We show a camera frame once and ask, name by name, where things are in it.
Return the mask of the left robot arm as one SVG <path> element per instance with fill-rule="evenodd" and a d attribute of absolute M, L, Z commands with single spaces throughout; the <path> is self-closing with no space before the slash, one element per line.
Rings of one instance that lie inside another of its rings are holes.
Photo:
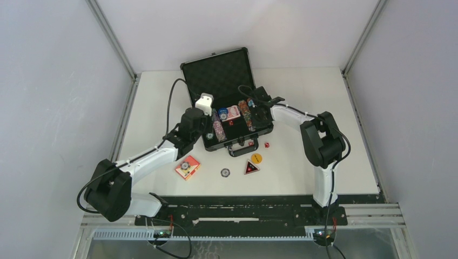
<path fill-rule="evenodd" d="M 133 158 L 99 162 L 91 180 L 77 195 L 78 207 L 100 214 L 114 222 L 127 215 L 147 216 L 154 224 L 164 224 L 169 211 L 154 194 L 139 194 L 133 186 L 158 168 L 173 163 L 192 149 L 200 137 L 211 128 L 211 107 L 188 108 L 173 130 L 162 141 Z"/>

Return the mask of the red triangular dealer button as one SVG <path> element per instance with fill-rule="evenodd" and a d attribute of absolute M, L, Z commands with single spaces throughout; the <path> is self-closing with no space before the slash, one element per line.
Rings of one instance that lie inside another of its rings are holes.
<path fill-rule="evenodd" d="M 247 160 L 244 174 L 245 175 L 249 175 L 249 174 L 252 174 L 252 173 L 255 173 L 255 172 L 258 172 L 258 171 L 260 171 L 260 168 L 254 162 L 252 162 L 251 160 Z"/>

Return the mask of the poker chip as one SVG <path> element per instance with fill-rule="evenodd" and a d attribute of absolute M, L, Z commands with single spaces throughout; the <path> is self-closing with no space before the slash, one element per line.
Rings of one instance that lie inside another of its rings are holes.
<path fill-rule="evenodd" d="M 231 174 L 230 170 L 228 168 L 223 168 L 221 171 L 220 171 L 220 175 L 224 178 L 227 178 L 229 177 Z"/>
<path fill-rule="evenodd" d="M 189 168 L 190 168 L 190 164 L 188 162 L 186 162 L 186 161 L 184 161 L 184 162 L 182 162 L 180 164 L 180 169 L 182 171 L 187 171 Z"/>

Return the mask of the yellow round button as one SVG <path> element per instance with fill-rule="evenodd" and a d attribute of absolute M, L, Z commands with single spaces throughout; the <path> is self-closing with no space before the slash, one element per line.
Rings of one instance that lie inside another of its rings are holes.
<path fill-rule="evenodd" d="M 260 164 L 262 162 L 262 156 L 259 153 L 252 154 L 251 161 L 254 164 Z"/>

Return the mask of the red playing card box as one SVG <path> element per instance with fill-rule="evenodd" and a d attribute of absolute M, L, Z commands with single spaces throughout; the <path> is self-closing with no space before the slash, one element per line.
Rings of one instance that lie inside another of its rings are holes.
<path fill-rule="evenodd" d="M 175 168 L 175 172 L 187 181 L 199 168 L 201 163 L 193 156 L 189 155 L 184 158 Z"/>

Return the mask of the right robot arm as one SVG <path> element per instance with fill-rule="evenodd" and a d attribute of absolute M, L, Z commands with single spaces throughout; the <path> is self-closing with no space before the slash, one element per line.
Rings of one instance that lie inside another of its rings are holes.
<path fill-rule="evenodd" d="M 330 207 L 338 198 L 335 192 L 337 165 L 351 152 L 348 138 L 339 130 L 329 112 L 313 115 L 285 102 L 282 97 L 271 98 L 263 87 L 253 89 L 240 85 L 238 91 L 253 101 L 249 105 L 252 125 L 261 128 L 272 122 L 283 123 L 301 134 L 305 156 L 314 166 L 313 220 L 327 224 L 334 216 Z"/>

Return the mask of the black poker case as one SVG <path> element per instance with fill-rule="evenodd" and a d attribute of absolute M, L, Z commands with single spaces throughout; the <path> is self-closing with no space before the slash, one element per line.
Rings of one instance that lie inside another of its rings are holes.
<path fill-rule="evenodd" d="M 217 113 L 220 108 L 238 106 L 241 100 L 247 102 L 248 98 L 238 91 L 240 85 L 258 88 L 255 85 L 246 47 L 184 62 L 180 65 L 180 70 L 186 81 L 191 103 L 195 104 L 202 93 L 211 94 L 213 95 L 212 109 Z M 230 121 L 234 122 L 233 126 L 229 125 Z M 230 121 L 221 121 L 227 137 L 227 140 L 222 142 L 218 141 L 212 122 L 210 133 L 213 133 L 215 138 L 207 140 L 206 136 L 203 136 L 207 151 L 227 148 L 232 157 L 255 152 L 259 147 L 258 138 L 273 131 L 273 124 L 270 127 L 255 129 L 254 132 L 249 131 L 242 115 Z M 248 144 L 250 141 L 254 142 L 253 146 Z"/>

